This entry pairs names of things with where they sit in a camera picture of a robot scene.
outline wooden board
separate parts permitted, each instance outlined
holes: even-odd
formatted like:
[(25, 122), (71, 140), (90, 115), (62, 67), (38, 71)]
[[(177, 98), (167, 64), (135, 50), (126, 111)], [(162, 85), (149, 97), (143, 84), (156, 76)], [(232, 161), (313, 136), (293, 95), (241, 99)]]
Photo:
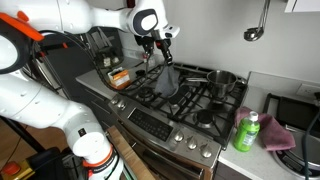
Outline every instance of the wooden board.
[(124, 157), (124, 160), (130, 166), (135, 176), (138, 179), (148, 179), (148, 180), (155, 179), (154, 176), (149, 171), (149, 169), (143, 164), (143, 162), (138, 157), (138, 155), (132, 150), (130, 145), (120, 134), (118, 129), (115, 126), (112, 126), (108, 128), (107, 131), (109, 132), (110, 137), (114, 142), (114, 145), (116, 146), (118, 151), (122, 154), (122, 156)]

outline stainless steel pot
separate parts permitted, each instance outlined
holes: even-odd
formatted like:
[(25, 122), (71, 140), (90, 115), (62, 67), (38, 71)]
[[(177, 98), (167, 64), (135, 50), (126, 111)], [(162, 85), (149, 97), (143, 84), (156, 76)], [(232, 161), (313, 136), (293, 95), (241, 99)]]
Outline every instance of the stainless steel pot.
[(187, 80), (208, 82), (213, 97), (222, 99), (233, 90), (238, 77), (228, 71), (214, 70), (207, 74), (207, 78), (187, 78)]

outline control knob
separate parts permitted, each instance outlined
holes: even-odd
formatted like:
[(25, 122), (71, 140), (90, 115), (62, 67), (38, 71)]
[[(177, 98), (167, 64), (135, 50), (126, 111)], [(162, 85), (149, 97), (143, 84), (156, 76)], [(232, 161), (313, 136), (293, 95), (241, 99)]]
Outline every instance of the control knob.
[(197, 140), (193, 136), (188, 138), (187, 143), (188, 143), (187, 144), (188, 148), (191, 149), (191, 150), (193, 150), (193, 149), (195, 149), (197, 147)]
[(208, 158), (212, 155), (211, 148), (208, 144), (202, 145), (200, 147), (200, 152), (201, 152), (201, 155), (205, 158)]
[(117, 96), (111, 99), (111, 104), (113, 105), (116, 105), (118, 102), (119, 102), (119, 98)]
[(183, 138), (184, 138), (184, 135), (180, 130), (174, 136), (174, 140), (176, 140), (177, 142), (182, 141)]
[(127, 105), (127, 103), (124, 102), (123, 100), (121, 100), (121, 101), (117, 104), (118, 108), (121, 109), (121, 110), (124, 110), (124, 109), (126, 108), (126, 105)]

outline robotic hand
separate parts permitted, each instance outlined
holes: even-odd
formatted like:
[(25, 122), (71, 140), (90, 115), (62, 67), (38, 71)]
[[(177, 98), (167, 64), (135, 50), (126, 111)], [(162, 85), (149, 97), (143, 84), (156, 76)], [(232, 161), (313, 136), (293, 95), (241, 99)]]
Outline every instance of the robotic hand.
[(115, 27), (156, 40), (175, 37), (179, 28), (168, 25), (162, 0), (139, 0), (132, 8), (109, 11), (85, 0), (0, 1), (0, 116), (33, 126), (64, 131), (75, 155), (84, 158), (89, 179), (117, 179), (123, 161), (108, 142), (92, 111), (64, 99), (27, 77), (20, 68), (30, 56), (41, 30), (85, 33), (93, 26)]

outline gray towel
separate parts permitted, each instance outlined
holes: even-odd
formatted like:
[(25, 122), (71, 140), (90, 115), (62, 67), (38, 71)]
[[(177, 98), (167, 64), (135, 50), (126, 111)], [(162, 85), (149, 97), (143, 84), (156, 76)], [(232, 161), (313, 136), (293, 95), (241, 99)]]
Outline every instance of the gray towel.
[(156, 93), (161, 93), (161, 97), (168, 98), (176, 93), (179, 88), (179, 72), (174, 71), (173, 65), (164, 65), (163, 71), (158, 77), (155, 88)]

